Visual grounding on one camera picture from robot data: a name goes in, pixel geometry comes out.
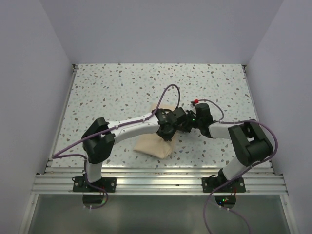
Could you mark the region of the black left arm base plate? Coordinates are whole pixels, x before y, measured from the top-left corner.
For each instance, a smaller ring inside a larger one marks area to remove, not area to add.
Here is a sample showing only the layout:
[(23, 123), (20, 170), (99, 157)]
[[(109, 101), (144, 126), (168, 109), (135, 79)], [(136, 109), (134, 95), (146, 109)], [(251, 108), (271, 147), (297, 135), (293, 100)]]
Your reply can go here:
[(72, 178), (73, 192), (92, 193), (99, 192), (99, 189), (105, 190), (108, 193), (116, 191), (117, 179), (115, 177), (102, 177), (100, 180), (91, 183), (91, 186), (86, 182), (83, 176)]

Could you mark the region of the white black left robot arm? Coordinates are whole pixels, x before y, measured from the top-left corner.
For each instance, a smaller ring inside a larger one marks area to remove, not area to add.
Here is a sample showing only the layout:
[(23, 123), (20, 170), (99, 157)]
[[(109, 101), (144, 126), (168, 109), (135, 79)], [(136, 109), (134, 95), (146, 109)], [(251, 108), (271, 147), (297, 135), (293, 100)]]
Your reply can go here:
[(88, 181), (94, 183), (101, 179), (102, 164), (115, 144), (143, 134), (157, 134), (169, 141), (186, 120), (187, 114), (181, 107), (168, 112), (157, 109), (131, 121), (96, 119), (82, 136), (82, 146), (87, 155), (85, 173)]

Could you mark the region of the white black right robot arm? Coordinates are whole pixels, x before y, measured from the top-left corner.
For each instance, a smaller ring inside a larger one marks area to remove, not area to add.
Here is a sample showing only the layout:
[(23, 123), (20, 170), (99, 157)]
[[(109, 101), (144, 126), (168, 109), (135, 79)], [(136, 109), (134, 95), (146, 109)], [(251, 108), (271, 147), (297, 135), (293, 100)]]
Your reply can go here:
[(256, 120), (222, 122), (213, 119), (206, 103), (196, 104), (179, 117), (179, 130), (190, 132), (198, 129), (207, 138), (231, 141), (235, 156), (217, 175), (203, 178), (203, 190), (228, 191), (243, 183), (242, 176), (253, 166), (273, 155), (273, 146)]

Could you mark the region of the beige cloth mat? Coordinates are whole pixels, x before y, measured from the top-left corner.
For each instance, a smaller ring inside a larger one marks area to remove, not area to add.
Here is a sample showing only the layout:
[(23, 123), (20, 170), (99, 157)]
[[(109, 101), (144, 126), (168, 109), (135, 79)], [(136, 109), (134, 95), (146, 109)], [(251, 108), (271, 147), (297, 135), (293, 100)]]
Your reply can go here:
[(156, 133), (141, 135), (136, 142), (133, 150), (135, 152), (151, 155), (160, 159), (165, 159), (171, 155), (177, 143), (177, 132), (171, 141), (165, 141)]

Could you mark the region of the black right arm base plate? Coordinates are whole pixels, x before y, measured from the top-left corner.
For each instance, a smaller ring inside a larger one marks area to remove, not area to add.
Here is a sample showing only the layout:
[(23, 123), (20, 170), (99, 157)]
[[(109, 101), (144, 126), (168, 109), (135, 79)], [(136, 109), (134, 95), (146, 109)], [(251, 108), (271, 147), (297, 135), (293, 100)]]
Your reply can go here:
[(215, 191), (218, 193), (234, 193), (234, 192), (245, 193), (246, 192), (245, 182), (242, 177), (232, 182), (225, 182), (225, 185), (223, 185), (223, 183), (220, 183), (218, 181), (215, 175), (212, 175), (210, 177), (202, 177), (201, 184), (202, 184), (202, 190), (204, 193), (210, 193), (218, 187), (221, 187)]

